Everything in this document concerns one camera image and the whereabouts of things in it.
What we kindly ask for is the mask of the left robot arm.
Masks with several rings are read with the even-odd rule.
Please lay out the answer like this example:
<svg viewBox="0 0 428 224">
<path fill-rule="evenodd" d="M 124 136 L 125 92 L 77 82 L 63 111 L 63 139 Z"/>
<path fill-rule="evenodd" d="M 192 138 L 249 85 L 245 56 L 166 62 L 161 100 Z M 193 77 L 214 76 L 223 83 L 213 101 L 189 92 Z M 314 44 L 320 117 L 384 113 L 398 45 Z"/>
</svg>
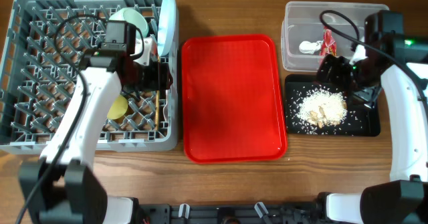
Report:
<svg viewBox="0 0 428 224">
<path fill-rule="evenodd" d="M 135 197 L 111 197 L 92 167 L 96 143 L 115 99 L 125 93 L 163 92 L 173 82 L 168 65 L 156 54 L 146 64 L 135 50 L 143 34 L 127 21 L 106 22 L 106 36 L 72 64 L 78 80 L 66 113 L 37 162 L 21 165 L 25 199 L 16 222 L 149 223 Z"/>
</svg>

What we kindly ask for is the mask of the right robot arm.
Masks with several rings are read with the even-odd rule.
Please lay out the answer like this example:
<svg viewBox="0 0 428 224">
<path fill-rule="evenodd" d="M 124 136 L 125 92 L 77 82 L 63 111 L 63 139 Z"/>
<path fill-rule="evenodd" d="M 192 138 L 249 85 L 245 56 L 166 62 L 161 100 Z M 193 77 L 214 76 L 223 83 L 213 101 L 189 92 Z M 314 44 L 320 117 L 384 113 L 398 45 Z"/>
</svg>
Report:
<svg viewBox="0 0 428 224">
<path fill-rule="evenodd" d="M 427 38 L 406 35 L 400 13 L 381 10 L 351 37 L 350 59 L 326 55 L 316 79 L 356 104 L 387 98 L 392 136 L 389 181 L 358 194 L 320 193 L 319 217 L 332 223 L 427 222 Z"/>
</svg>

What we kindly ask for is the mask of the light blue plate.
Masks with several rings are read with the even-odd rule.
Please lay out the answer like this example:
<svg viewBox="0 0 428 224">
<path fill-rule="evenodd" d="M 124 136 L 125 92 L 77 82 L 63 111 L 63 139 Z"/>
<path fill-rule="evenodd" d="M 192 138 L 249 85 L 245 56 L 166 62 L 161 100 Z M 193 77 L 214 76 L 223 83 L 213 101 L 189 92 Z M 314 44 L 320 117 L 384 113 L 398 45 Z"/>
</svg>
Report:
<svg viewBox="0 0 428 224">
<path fill-rule="evenodd" d="M 157 51 L 159 56 L 167 55 L 172 46 L 177 17 L 175 0 L 163 0 L 158 21 Z"/>
</svg>

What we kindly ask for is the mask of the rice and peanut shells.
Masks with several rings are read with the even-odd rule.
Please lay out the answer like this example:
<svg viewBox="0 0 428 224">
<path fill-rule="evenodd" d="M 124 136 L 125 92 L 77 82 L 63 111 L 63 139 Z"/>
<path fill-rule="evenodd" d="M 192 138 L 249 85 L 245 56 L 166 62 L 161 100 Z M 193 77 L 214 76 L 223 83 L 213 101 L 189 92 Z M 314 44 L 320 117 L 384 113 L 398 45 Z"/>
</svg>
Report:
<svg viewBox="0 0 428 224">
<path fill-rule="evenodd" d="M 358 112 L 349 110 L 337 88 L 310 82 L 286 86 L 286 126 L 290 134 L 357 135 L 363 130 Z"/>
</svg>

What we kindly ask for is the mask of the wooden chopstick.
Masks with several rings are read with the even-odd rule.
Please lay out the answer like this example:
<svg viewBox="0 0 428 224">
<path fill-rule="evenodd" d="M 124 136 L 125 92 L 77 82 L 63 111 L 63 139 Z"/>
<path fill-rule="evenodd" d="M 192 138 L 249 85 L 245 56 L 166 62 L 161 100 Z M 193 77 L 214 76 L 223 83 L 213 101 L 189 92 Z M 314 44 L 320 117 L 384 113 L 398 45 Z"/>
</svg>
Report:
<svg viewBox="0 0 428 224">
<path fill-rule="evenodd" d="M 159 104 L 159 100 L 160 100 L 160 91 L 157 90 L 156 91 L 156 98 L 155 98 L 155 117 L 154 117 L 154 121 L 155 121 L 155 130 L 158 131 L 159 129 L 159 116 L 160 116 L 160 104 Z"/>
</svg>

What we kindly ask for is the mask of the green bowl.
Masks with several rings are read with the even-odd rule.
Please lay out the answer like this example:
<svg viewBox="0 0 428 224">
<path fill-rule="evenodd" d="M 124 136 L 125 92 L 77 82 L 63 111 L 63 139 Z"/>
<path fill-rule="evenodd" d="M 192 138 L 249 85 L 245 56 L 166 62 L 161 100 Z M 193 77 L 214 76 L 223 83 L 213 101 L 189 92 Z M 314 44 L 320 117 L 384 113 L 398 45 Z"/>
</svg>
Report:
<svg viewBox="0 0 428 224">
<path fill-rule="evenodd" d="M 138 39 L 143 39 L 148 34 L 148 23 L 141 13 L 133 8 L 127 7 L 120 9 L 110 16 L 109 20 L 126 21 L 135 25 L 141 31 L 142 35 L 137 35 Z"/>
</svg>

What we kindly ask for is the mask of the white tissue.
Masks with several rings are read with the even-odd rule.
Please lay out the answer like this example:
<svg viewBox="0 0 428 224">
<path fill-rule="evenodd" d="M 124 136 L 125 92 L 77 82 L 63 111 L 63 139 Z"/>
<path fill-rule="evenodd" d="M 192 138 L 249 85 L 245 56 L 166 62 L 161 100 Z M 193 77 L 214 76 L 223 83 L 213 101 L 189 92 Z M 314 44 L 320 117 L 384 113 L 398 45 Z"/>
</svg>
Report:
<svg viewBox="0 0 428 224">
<path fill-rule="evenodd" d="M 322 48 L 323 41 L 302 41 L 298 46 L 298 49 L 303 54 L 314 54 L 317 51 L 320 51 Z"/>
</svg>

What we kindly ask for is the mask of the yellow cup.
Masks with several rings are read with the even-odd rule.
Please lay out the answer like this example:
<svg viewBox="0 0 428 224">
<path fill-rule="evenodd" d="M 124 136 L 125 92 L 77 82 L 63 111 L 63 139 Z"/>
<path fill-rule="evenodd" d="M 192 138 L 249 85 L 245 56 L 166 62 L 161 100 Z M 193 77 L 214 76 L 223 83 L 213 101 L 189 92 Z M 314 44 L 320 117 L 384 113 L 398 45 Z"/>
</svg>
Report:
<svg viewBox="0 0 428 224">
<path fill-rule="evenodd" d="M 107 119 L 116 120 L 123 117 L 128 110 L 128 100 L 119 95 L 113 102 L 107 114 Z"/>
</svg>

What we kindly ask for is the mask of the white plastic fork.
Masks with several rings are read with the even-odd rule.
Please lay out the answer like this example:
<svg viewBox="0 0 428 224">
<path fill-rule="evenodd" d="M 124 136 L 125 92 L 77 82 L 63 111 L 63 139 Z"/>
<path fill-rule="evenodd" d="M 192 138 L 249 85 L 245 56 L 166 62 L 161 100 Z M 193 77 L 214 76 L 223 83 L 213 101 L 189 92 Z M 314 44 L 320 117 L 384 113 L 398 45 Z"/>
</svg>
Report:
<svg viewBox="0 0 428 224">
<path fill-rule="evenodd" d="M 169 121 L 169 101 L 168 99 L 165 100 L 164 106 L 163 106 L 163 117 L 166 122 Z"/>
</svg>

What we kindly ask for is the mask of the red snack wrapper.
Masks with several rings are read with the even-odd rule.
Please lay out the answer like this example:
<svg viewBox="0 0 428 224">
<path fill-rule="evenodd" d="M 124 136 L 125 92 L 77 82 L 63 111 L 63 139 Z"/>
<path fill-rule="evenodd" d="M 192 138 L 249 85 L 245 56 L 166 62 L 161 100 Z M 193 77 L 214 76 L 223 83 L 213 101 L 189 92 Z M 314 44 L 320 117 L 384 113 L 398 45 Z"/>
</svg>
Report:
<svg viewBox="0 0 428 224">
<path fill-rule="evenodd" d="M 337 44 L 332 35 L 332 30 L 324 27 L 323 40 L 320 49 L 320 55 L 333 55 L 337 56 Z"/>
</svg>

